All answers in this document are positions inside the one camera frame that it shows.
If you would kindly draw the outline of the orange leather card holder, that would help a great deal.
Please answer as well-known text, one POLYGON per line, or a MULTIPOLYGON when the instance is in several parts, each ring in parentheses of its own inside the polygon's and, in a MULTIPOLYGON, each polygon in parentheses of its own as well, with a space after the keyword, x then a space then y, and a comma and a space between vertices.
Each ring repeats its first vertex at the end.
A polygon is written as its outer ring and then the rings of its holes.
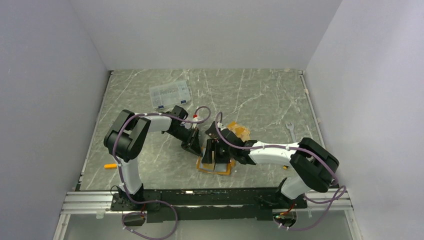
POLYGON ((203 173, 229 176, 232 167, 236 165, 234 159, 230 159, 229 163, 202 163, 202 158, 199 157, 196 161, 196 169, 203 173))

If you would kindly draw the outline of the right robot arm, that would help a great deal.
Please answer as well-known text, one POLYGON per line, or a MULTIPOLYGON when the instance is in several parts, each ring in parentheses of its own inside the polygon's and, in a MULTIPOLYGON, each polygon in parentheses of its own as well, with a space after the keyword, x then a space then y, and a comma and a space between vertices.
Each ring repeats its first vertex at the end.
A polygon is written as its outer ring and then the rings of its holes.
POLYGON ((271 144, 242 140, 227 128, 211 126, 205 133, 210 138, 204 162, 227 163, 234 159, 242 165, 276 164, 294 169, 295 175, 284 178, 275 194, 276 203, 282 208, 308 191, 327 192, 340 165, 336 157, 309 137, 290 144, 271 144))

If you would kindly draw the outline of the small orange card sleeve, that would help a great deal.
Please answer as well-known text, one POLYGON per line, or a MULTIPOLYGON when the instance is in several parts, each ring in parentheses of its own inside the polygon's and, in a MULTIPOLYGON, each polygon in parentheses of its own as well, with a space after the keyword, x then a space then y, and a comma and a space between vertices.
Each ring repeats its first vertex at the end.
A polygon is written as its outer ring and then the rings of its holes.
POLYGON ((250 140, 250 131, 245 127, 237 127, 234 129, 235 134, 238 138, 240 138, 243 142, 250 140))

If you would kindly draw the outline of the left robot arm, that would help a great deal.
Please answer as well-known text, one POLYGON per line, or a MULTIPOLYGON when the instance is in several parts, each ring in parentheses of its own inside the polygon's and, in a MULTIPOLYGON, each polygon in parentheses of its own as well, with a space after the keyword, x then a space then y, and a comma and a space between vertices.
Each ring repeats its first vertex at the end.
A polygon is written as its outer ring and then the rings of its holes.
POLYGON ((176 105, 171 111, 154 114, 136 114, 122 110, 109 128, 103 145, 115 158, 121 183, 120 194, 124 204, 131 210, 139 209, 144 203, 144 186, 139 176, 137 157, 143 149, 146 137, 151 132, 168 133, 181 141, 181 148, 198 157, 203 156, 199 140, 199 129, 191 120, 186 128, 188 112, 176 105))

